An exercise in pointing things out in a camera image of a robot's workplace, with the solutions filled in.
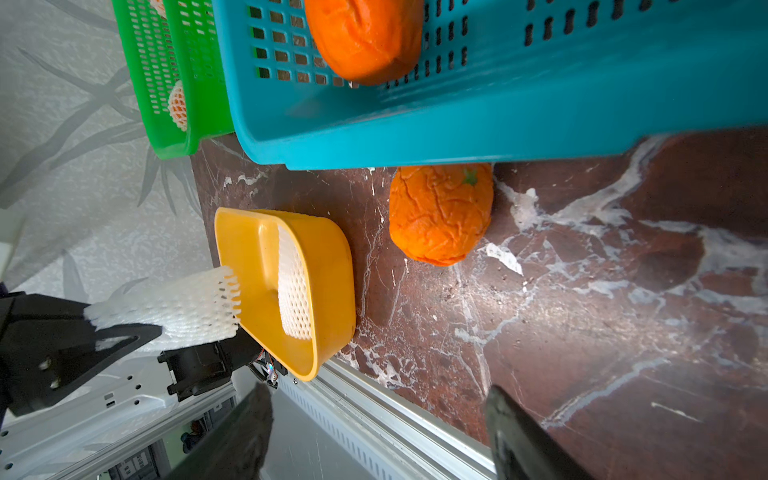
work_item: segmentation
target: yellow plastic container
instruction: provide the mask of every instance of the yellow plastic container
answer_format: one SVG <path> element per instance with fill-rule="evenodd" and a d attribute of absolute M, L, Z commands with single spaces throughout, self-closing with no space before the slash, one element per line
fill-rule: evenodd
<path fill-rule="evenodd" d="M 278 226 L 304 260 L 311 340 L 288 336 L 277 304 Z M 240 282 L 240 325 L 298 379 L 315 378 L 355 333 L 352 254 L 331 220 L 275 210 L 220 208 L 214 221 L 222 265 Z"/>

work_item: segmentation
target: orange fruit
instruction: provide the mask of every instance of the orange fruit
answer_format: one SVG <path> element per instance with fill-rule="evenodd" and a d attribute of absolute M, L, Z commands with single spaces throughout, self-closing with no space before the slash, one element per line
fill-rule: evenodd
<path fill-rule="evenodd" d="M 423 0 L 305 0 L 304 12 L 323 59 L 346 80 L 382 84 L 419 61 Z"/>
<path fill-rule="evenodd" d="M 389 235 L 408 257 L 464 260 L 491 223 L 490 164 L 400 167 L 389 188 Z"/>
<path fill-rule="evenodd" d="M 177 81 L 168 95 L 168 113 L 182 131 L 187 131 L 187 101 L 184 98 L 184 86 Z"/>

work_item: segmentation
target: marble countertop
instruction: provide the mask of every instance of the marble countertop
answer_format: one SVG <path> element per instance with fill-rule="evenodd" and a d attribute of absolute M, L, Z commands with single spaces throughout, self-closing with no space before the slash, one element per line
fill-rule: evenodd
<path fill-rule="evenodd" d="M 218 207 L 339 224 L 338 357 L 457 429 L 488 443 L 497 384 L 595 478 L 768 476 L 768 129 L 496 164 L 491 226 L 449 268 L 390 240 L 392 168 L 260 166 L 230 135 L 193 169 L 215 263 Z"/>

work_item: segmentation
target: wall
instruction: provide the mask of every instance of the wall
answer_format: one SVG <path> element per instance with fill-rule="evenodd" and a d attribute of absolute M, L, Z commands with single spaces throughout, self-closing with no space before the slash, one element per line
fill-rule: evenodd
<path fill-rule="evenodd" d="M 0 208 L 24 214 L 9 289 L 94 302 L 210 268 L 188 157 L 149 148 L 109 0 L 7 0 Z"/>

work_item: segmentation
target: blue plastic basket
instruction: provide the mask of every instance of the blue plastic basket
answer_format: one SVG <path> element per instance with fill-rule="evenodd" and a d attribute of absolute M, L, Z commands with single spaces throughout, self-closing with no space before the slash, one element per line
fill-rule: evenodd
<path fill-rule="evenodd" d="M 419 64 L 375 88 L 325 66 L 301 1 L 214 0 L 235 130 L 259 164 L 580 157 L 768 122 L 765 0 L 427 0 Z"/>

